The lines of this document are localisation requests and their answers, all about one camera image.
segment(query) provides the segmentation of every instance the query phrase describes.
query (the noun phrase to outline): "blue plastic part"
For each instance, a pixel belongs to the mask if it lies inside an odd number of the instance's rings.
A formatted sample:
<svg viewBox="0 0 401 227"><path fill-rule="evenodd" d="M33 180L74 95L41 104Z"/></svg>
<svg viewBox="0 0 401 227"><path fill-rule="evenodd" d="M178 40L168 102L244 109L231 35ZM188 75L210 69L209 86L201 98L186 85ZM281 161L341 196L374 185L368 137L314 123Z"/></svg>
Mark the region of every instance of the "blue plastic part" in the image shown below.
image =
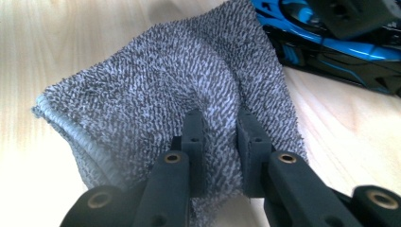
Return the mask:
<svg viewBox="0 0 401 227"><path fill-rule="evenodd" d="M288 45L283 45L283 50L284 53L286 54L286 59L290 61L293 64L299 64L300 60L297 57L297 54L295 53L294 49Z"/></svg>
<svg viewBox="0 0 401 227"><path fill-rule="evenodd" d="M342 67L339 67L339 66L337 66L337 65L334 65L334 64L329 63L329 62L326 62L326 61L320 61L320 62L323 63L323 64L326 64L326 65L328 65L328 66L330 66L330 67L332 67L332 68L341 70L341 71L343 71L343 72L346 72L346 73L352 75L355 79L357 79L357 81L359 81L361 84L363 84L364 86L366 86L366 84L365 84L365 82L363 81L363 79L362 79L359 75L357 75L356 73L354 73L353 71L348 70L348 69L344 69L344 68L342 68Z"/></svg>
<svg viewBox="0 0 401 227"><path fill-rule="evenodd" d="M298 12L298 19L302 22L307 24L310 17L313 15L313 11L310 8L303 8Z"/></svg>
<svg viewBox="0 0 401 227"><path fill-rule="evenodd" d="M284 0L281 4L304 4L307 7L307 2L304 0ZM318 34L309 32L299 26L294 25L292 22L286 19L280 10L280 0L253 0L254 6L267 13L271 17L264 17L263 15L257 15L257 19L262 26L273 26L279 28L285 32L302 37L315 44L321 44L325 47L337 50L346 55L350 55L365 61L401 61L401 51L373 44L364 44L358 42L341 41L331 38L322 38ZM263 8L263 4L269 5L268 8ZM306 22L308 18L313 14L310 8L302 9L299 15L301 22Z"/></svg>

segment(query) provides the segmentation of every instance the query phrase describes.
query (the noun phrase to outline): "towel fold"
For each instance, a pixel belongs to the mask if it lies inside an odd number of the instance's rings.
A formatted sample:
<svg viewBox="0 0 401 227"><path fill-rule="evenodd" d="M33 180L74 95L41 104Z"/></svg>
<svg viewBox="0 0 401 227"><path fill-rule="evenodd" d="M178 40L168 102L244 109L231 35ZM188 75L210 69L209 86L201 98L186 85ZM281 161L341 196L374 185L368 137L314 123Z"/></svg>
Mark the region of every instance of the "towel fold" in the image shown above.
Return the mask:
<svg viewBox="0 0 401 227"><path fill-rule="evenodd" d="M191 200L191 226L210 226L241 193L238 109L256 115L278 149L306 158L282 66L248 0L150 28L89 69L50 86L33 112L70 144L84 183L129 188L181 135L205 120L207 196Z"/></svg>

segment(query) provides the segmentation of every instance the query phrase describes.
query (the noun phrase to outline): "blue toy car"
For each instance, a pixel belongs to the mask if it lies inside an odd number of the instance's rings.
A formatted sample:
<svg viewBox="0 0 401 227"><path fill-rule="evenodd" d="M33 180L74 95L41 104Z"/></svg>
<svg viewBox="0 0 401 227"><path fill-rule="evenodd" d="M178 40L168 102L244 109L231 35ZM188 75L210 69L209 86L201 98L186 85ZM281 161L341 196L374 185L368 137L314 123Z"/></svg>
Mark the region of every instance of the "blue toy car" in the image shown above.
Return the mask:
<svg viewBox="0 0 401 227"><path fill-rule="evenodd" d="M401 21L343 41L305 0L252 2L283 65L401 96Z"/></svg>

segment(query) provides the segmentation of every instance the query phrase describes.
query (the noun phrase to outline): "wooden table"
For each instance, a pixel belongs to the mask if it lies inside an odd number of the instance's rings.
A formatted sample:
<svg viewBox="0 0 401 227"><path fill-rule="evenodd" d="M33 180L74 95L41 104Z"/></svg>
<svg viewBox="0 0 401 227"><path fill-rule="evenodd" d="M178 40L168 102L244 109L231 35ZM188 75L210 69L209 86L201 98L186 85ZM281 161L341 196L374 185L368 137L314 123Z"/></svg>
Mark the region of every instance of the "wooden table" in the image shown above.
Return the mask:
<svg viewBox="0 0 401 227"><path fill-rule="evenodd" d="M0 226L57 226L85 187L68 144L30 107L48 85L103 61L156 23L223 0L0 2ZM401 194L401 98L286 69L311 167L350 195ZM237 198L218 226L266 226L261 200Z"/></svg>

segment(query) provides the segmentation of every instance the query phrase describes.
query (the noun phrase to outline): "terry cloth fabric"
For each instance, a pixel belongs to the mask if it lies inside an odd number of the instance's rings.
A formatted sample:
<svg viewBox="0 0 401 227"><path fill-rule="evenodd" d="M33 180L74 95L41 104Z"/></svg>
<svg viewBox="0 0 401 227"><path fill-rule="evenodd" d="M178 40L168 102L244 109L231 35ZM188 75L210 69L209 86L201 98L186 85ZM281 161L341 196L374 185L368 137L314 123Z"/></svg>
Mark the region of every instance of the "terry cloth fabric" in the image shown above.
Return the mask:
<svg viewBox="0 0 401 227"><path fill-rule="evenodd" d="M248 0L150 28L104 62L48 87L33 112L71 145L84 183L128 188L181 135L183 118L205 120L207 196L191 200L191 226L210 226L241 192L238 109L256 115L277 149L306 158L276 59Z"/></svg>

